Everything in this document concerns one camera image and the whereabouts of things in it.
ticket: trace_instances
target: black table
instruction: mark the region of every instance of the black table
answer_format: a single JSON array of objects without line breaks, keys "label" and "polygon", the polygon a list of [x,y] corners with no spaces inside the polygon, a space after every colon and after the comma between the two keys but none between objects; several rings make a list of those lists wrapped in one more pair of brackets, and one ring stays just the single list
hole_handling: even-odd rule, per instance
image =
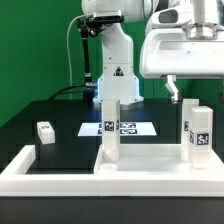
[{"label": "black table", "polygon": [[[42,145],[36,123],[50,121],[56,143]],[[36,101],[0,129],[0,169],[24,145],[36,145],[29,174],[91,174],[101,137],[78,137],[83,122],[100,122],[99,108],[75,101]],[[180,143],[181,105],[145,100],[121,111],[121,121],[151,121],[157,136],[122,136],[121,143]],[[213,149],[223,158],[224,116],[214,112]],[[223,198],[181,197],[1,197],[0,223],[222,223]]]}]

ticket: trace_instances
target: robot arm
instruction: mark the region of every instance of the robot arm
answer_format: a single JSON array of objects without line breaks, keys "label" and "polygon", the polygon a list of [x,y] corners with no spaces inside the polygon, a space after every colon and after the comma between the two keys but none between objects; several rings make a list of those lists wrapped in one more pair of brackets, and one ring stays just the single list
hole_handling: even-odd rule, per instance
[{"label": "robot arm", "polygon": [[167,5],[150,18],[140,73],[145,78],[167,78],[167,89],[178,101],[176,78],[224,78],[224,1],[182,0]]},{"label": "robot arm", "polygon": [[144,19],[143,5],[145,14],[151,11],[150,0],[82,0],[82,9],[85,14],[121,11],[126,22],[136,22]]},{"label": "robot arm", "polygon": [[141,102],[134,74],[133,41],[120,23],[143,20],[151,11],[151,0],[83,0],[82,8],[85,14],[92,14],[86,21],[90,36],[100,34],[102,41],[103,74],[93,101],[116,99],[124,107]]}]

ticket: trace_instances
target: white pillar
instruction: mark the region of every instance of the white pillar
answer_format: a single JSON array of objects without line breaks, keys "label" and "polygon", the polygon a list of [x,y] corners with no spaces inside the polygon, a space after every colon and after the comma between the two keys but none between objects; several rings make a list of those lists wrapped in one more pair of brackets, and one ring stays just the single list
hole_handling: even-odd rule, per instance
[{"label": "white pillar", "polygon": [[102,102],[102,148],[107,162],[119,160],[120,147],[120,101]]},{"label": "white pillar", "polygon": [[199,106],[199,99],[184,99],[182,106],[181,160],[188,162],[190,109]]},{"label": "white pillar", "polygon": [[191,108],[189,162],[192,168],[207,168],[211,157],[213,111],[206,107]]}]

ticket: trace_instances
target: white cube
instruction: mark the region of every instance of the white cube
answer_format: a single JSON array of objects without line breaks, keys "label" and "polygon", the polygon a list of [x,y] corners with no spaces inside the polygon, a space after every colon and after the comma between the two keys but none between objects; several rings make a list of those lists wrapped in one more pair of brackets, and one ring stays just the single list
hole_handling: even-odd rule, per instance
[{"label": "white cube", "polygon": [[40,137],[42,144],[55,143],[55,132],[48,121],[37,123],[37,133]]}]

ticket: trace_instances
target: green backdrop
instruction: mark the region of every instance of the green backdrop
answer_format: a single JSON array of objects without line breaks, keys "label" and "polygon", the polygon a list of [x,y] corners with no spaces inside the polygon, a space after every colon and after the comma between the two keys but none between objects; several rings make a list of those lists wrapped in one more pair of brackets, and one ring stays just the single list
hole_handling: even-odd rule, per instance
[{"label": "green backdrop", "polygon": [[[34,100],[47,99],[69,85],[66,33],[70,21],[82,14],[81,0],[0,0],[0,126]],[[144,40],[144,22],[122,25],[135,43],[135,73]],[[94,79],[101,75],[100,38],[90,39]],[[74,84],[83,81],[83,56],[79,33],[71,32]],[[143,80],[145,97],[169,97],[164,80]],[[207,99],[219,109],[222,80],[178,80],[186,97]]]}]

